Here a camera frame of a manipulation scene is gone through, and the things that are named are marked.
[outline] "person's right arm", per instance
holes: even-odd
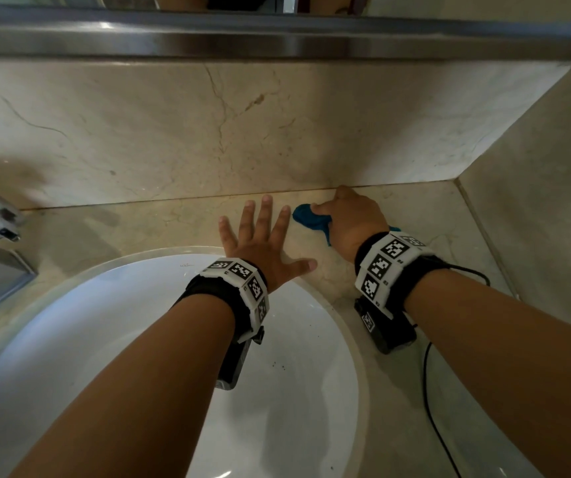
[[[313,205],[351,263],[387,230],[376,202],[341,187]],[[405,308],[458,378],[547,478],[571,477],[571,326],[451,270],[421,279]]]

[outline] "person's left hand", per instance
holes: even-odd
[[[253,200],[246,201],[239,225],[239,241],[234,236],[227,216],[219,218],[219,235],[227,257],[242,258],[261,269],[267,279],[267,291],[274,292],[286,281],[312,272],[317,261],[311,258],[283,263],[281,251],[287,227],[290,224],[290,207],[284,206],[274,228],[272,226],[272,196],[265,194],[261,200],[257,225],[254,223]]]

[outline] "cleaning cloth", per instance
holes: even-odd
[[[305,228],[315,229],[325,233],[327,246],[331,247],[329,243],[329,224],[332,222],[332,217],[328,215],[315,215],[308,204],[300,204],[292,212],[292,218],[297,223],[301,223]],[[390,231],[401,231],[400,228],[395,226],[389,227]]]

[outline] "white sink basin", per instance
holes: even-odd
[[[66,294],[67,284],[51,291],[0,353],[0,477],[217,258],[143,255],[89,270]],[[215,390],[190,478],[339,477],[357,469],[366,407],[359,402],[366,390],[362,364],[354,364],[355,345],[339,329],[344,324],[299,283],[271,296],[265,339],[250,346],[237,387]]]

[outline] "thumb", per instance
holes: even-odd
[[[331,215],[333,204],[334,200],[325,201],[324,203],[321,204],[316,204],[315,202],[313,202],[310,205],[310,209],[312,210],[312,213],[314,213],[315,215]]]
[[[316,270],[317,266],[319,266],[319,264],[313,258],[305,258],[285,265],[290,280],[300,277],[301,275],[305,275],[306,273],[313,272]]]

